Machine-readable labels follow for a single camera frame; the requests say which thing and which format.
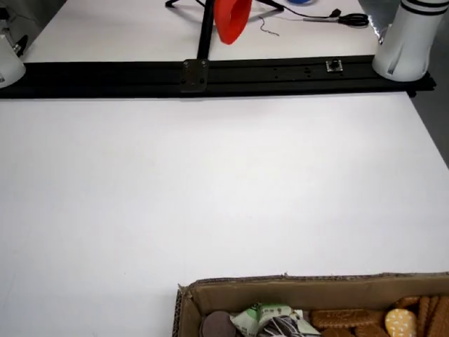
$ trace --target white tabletop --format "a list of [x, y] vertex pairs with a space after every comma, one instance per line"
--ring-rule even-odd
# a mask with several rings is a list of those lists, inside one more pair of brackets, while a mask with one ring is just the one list
[[[69, 0], [28, 51], [26, 62], [179, 61], [195, 58], [203, 8], [180, 0], [177, 9], [162, 0]], [[288, 6], [310, 15], [362, 11], [357, 0], [318, 0], [313, 6]], [[224, 45], [214, 32], [211, 60], [306, 58], [374, 54], [377, 39], [371, 28], [354, 29], [323, 22], [298, 21], [289, 12], [265, 18], [271, 7], [256, 1], [250, 23], [235, 44]]]
[[[111, 3], [69, 0], [28, 61], [195, 56], [199, 24]], [[375, 45], [369, 29], [267, 24], [298, 42], [250, 24], [212, 56]], [[205, 277], [449, 270], [449, 171], [404, 93], [0, 101], [0, 162], [0, 336], [169, 337], [176, 285]]]

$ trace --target cable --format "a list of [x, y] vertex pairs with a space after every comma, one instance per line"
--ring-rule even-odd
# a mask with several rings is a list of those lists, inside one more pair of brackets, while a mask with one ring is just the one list
[[19, 18], [22, 18], [22, 19], [26, 19], [26, 20], [29, 20], [29, 21], [33, 21], [36, 24], [39, 24], [35, 19], [31, 19], [31, 18], [28, 18], [27, 16], [24, 16], [24, 15], [21, 15], [21, 14], [17, 13], [14, 8], [8, 6], [2, 0], [0, 0], [0, 4], [4, 5], [6, 9], [9, 9], [11, 12], [13, 12], [16, 17], [19, 17]]
[[[205, 6], [200, 0], [195, 0], [195, 1], [198, 4], [202, 5], [203, 7]], [[311, 18], [311, 19], [337, 18], [342, 13], [342, 11], [340, 9], [335, 9], [329, 16], [315, 16], [315, 15], [307, 15], [307, 14], [302, 14], [302, 13], [295, 12], [293, 9], [291, 9], [291, 8], [289, 8], [287, 6], [284, 6], [282, 4], [279, 4], [279, 6], [282, 7], [283, 9], [285, 9], [285, 10], [295, 14], [295, 15], [301, 16], [303, 18]]]
[[259, 16], [259, 19], [262, 20], [262, 26], [260, 26], [260, 30], [262, 30], [263, 32], [268, 33], [268, 34], [270, 34], [270, 35], [276, 35], [277, 37], [279, 36], [278, 33], [270, 32], [268, 29], [264, 29], [264, 26], [265, 26], [265, 20], [264, 20], [264, 18], [263, 18], [262, 16]]
[[203, 4], [203, 3], [202, 3], [201, 1], [199, 1], [199, 0], [195, 0], [195, 2], [198, 3], [198, 4], [200, 4], [200, 5], [202, 5], [203, 7], [206, 7], [206, 5]]

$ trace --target cookie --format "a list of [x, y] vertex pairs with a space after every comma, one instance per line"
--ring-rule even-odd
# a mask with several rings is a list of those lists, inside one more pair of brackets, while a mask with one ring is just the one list
[[357, 337], [388, 337], [385, 330], [378, 325], [358, 326], [355, 332]]
[[429, 316], [430, 298], [423, 296], [420, 299], [420, 310], [418, 311], [417, 337], [425, 337], [427, 317]]
[[434, 316], [436, 306], [438, 305], [438, 302], [440, 301], [440, 298], [438, 296], [434, 296], [430, 298], [430, 304], [429, 304], [429, 314], [427, 315], [427, 321], [426, 321], [426, 332], [429, 331], [430, 321], [432, 320], [432, 317]]
[[215, 311], [208, 315], [201, 325], [200, 335], [203, 337], [236, 337], [237, 329], [232, 324], [229, 314]]
[[370, 313], [373, 316], [373, 319], [375, 320], [375, 323], [373, 325], [384, 326], [386, 314], [385, 311], [370, 310]]
[[319, 310], [311, 314], [311, 322], [318, 329], [347, 329], [376, 324], [379, 317], [364, 309]]
[[427, 337], [444, 337], [449, 331], [449, 297], [443, 296], [438, 301], [431, 318]]
[[354, 337], [348, 329], [327, 329], [321, 332], [322, 337]]
[[393, 309], [385, 316], [385, 327], [391, 337], [416, 337], [417, 319], [413, 312]]
[[396, 303], [393, 304], [393, 306], [396, 309], [406, 309], [407, 307], [411, 307], [412, 305], [418, 304], [420, 302], [419, 296], [408, 296], [401, 298]]

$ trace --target black tripod stand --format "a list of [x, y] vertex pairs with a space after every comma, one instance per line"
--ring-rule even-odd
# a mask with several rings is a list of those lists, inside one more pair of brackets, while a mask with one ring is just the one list
[[[174, 8], [173, 4], [179, 0], [169, 0], [166, 2], [166, 7]], [[212, 37], [213, 29], [213, 6], [215, 0], [206, 0], [206, 4], [201, 3], [199, 0], [195, 0], [200, 5], [204, 6], [203, 24], [201, 26], [201, 35], [199, 38], [198, 54], [196, 56], [199, 60], [207, 60], [209, 57], [210, 38]], [[276, 11], [283, 12], [284, 7], [281, 4], [273, 0], [256, 0], [262, 4], [274, 7]]]

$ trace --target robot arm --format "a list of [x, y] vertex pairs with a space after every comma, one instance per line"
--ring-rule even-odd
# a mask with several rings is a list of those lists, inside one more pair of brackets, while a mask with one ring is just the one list
[[25, 74], [25, 65], [19, 59], [28, 42], [24, 36], [15, 46], [9, 44], [5, 35], [0, 35], [0, 88], [10, 86]]
[[448, 0], [402, 0], [374, 61], [374, 70], [386, 79], [408, 82], [421, 79]]

